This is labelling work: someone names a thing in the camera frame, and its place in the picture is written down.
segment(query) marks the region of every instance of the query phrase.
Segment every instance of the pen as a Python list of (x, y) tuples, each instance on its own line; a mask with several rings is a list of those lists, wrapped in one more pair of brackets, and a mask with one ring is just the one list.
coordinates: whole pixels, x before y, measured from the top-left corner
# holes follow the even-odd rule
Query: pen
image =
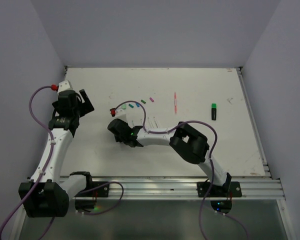
[(177, 94), (174, 92), (174, 114), (177, 114)]

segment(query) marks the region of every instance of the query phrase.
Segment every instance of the scuff mark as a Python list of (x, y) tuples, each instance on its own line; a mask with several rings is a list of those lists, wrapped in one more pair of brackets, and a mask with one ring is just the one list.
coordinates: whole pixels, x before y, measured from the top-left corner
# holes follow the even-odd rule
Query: scuff mark
[(232, 99), (234, 99), (233, 97), (231, 97), (231, 98), (227, 98), (227, 101), (232, 105), (232, 102), (231, 102), (231, 100)]

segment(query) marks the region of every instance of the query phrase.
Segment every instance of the metal frame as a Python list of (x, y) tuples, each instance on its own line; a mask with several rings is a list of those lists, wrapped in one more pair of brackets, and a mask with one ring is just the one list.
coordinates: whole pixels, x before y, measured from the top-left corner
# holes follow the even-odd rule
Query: metal frame
[[(283, 226), (289, 240), (295, 240), (296, 234), (292, 221), (289, 217), (284, 191), (280, 180), (271, 179), (271, 173), (266, 160), (265, 152), (260, 140), (256, 121), (251, 109), (244, 85), (240, 68), (236, 68), (240, 81), (243, 96), (252, 123), (257, 146), (262, 157), (265, 176), (233, 178), (233, 181), (240, 182), (242, 197), (233, 198), (236, 201), (244, 200), (276, 200)], [(94, 177), (97, 182), (117, 181), (124, 186), (123, 200), (199, 200), (197, 193), (197, 182), (202, 182), (206, 177)], [(112, 184), (109, 189), (109, 200), (118, 199), (121, 195), (121, 188)], [(76, 199), (90, 199), (89, 197), (77, 197)], [(22, 231), (26, 211), (23, 207), (19, 209), (10, 234), (9, 240), (18, 240)]]

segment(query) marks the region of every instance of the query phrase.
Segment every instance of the white table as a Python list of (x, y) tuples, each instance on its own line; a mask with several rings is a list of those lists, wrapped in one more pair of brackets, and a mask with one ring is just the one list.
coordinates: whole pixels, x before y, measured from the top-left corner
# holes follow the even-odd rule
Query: white table
[[(80, 119), (62, 176), (74, 171), (89, 171), (92, 176), (205, 176), (170, 147), (130, 148), (115, 142), (107, 130), (113, 120), (110, 109), (123, 101), (141, 99), (146, 101), (149, 117), (146, 127), (173, 127), (187, 120), (206, 122), (218, 133), (213, 155), (226, 171), (237, 177), (265, 175), (234, 68), (69, 68), (65, 79), (76, 91), (85, 89), (95, 111)], [(211, 120), (212, 103), (217, 104), (216, 121)], [(127, 106), (125, 111), (129, 125), (141, 125), (140, 107)], [(192, 126), (206, 135), (212, 146), (211, 130), (199, 124)]]

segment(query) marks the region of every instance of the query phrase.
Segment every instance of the red cable plug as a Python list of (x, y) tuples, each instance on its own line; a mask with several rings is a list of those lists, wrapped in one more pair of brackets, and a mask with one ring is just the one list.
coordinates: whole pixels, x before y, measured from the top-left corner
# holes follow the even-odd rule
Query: red cable plug
[(51, 85), (51, 90), (52, 90), (52, 91), (58, 91), (58, 89), (59, 89), (59, 86), (57, 86), (57, 85), (55, 85), (55, 84), (52, 84), (52, 85)]

